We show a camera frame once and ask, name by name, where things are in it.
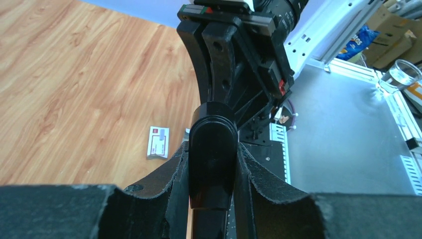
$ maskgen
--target metal table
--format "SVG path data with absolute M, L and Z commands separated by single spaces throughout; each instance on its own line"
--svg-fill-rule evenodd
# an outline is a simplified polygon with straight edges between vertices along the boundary
M 307 65 L 292 88 L 299 116 L 288 132 L 293 186 L 306 192 L 412 194 L 411 156 L 374 84 Z

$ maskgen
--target chip bag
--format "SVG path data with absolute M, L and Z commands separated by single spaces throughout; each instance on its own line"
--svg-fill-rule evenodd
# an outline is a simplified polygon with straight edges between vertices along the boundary
M 378 31 L 372 31 L 368 26 L 364 25 L 359 32 L 346 44 L 340 53 L 337 55 L 338 59 L 349 60 L 359 52 L 368 47 L 372 41 L 380 34 Z

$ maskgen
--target white card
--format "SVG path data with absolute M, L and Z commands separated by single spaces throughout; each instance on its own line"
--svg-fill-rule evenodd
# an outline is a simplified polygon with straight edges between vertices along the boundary
M 147 157 L 167 158 L 169 156 L 169 128 L 151 126 L 149 129 L 149 140 Z

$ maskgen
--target clear plastic cup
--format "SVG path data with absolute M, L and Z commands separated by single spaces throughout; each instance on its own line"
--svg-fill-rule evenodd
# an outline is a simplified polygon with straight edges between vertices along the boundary
M 396 60 L 394 65 L 378 81 L 377 88 L 387 94 L 392 94 L 406 89 L 420 80 L 422 80 L 422 72 L 418 67 L 405 60 Z

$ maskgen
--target camera lens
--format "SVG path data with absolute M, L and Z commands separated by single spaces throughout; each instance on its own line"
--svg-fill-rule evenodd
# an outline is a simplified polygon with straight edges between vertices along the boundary
M 274 14 L 289 35 L 299 22 L 308 0 L 254 0 L 255 11 Z

